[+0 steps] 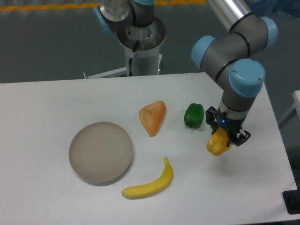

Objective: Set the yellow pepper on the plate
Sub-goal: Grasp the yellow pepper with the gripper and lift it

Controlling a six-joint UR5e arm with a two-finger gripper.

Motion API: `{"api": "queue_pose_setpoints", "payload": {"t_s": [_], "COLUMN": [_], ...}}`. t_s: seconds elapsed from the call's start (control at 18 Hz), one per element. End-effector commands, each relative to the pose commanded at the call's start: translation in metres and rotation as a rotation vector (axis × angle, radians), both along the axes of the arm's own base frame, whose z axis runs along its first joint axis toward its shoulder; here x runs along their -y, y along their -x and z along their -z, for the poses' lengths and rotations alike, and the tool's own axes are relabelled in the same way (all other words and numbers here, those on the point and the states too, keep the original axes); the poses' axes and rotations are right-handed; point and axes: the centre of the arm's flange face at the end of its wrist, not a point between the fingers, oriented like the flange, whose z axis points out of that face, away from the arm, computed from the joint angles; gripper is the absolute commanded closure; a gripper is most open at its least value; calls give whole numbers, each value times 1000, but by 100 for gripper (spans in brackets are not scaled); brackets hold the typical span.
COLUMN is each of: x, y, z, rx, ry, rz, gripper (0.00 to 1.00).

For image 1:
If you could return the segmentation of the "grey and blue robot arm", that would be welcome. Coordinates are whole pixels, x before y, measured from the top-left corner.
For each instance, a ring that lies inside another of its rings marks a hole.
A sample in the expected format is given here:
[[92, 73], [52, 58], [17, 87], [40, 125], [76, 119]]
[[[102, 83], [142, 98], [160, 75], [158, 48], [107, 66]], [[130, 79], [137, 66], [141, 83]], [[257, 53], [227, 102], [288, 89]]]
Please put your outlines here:
[[[210, 0], [208, 5], [228, 35], [221, 40], [200, 38], [191, 57], [223, 90], [219, 107], [205, 113], [207, 124], [213, 132], [224, 129], [229, 144], [240, 146], [251, 136], [242, 124], [265, 79], [263, 66], [250, 57], [273, 44], [278, 29], [272, 19], [257, 17], [242, 0]], [[102, 0], [93, 12], [105, 33], [116, 33], [128, 76], [158, 74], [158, 52], [166, 31], [154, 15], [154, 1]]]

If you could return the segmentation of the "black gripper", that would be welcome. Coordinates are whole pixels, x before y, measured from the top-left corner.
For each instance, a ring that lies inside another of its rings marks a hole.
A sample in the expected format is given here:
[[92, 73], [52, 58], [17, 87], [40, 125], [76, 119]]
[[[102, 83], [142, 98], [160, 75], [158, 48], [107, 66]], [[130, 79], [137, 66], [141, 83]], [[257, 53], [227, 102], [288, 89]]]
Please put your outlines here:
[[242, 124], [245, 118], [242, 119], [230, 119], [227, 117], [227, 112], [217, 111], [216, 108], [211, 106], [205, 112], [206, 124], [210, 125], [212, 132], [211, 134], [217, 131], [219, 127], [228, 132], [231, 137], [231, 144], [235, 146], [241, 146], [244, 144], [250, 137], [251, 133], [246, 130], [241, 130]]

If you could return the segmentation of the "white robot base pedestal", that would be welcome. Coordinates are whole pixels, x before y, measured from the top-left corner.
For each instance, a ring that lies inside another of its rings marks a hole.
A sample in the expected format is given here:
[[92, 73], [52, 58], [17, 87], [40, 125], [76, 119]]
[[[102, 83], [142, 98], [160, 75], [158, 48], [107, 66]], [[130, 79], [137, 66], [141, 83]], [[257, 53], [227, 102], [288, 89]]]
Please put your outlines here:
[[156, 16], [148, 26], [127, 26], [117, 32], [118, 41], [124, 49], [126, 66], [86, 78], [158, 75], [162, 58], [159, 50], [165, 37], [165, 25]]

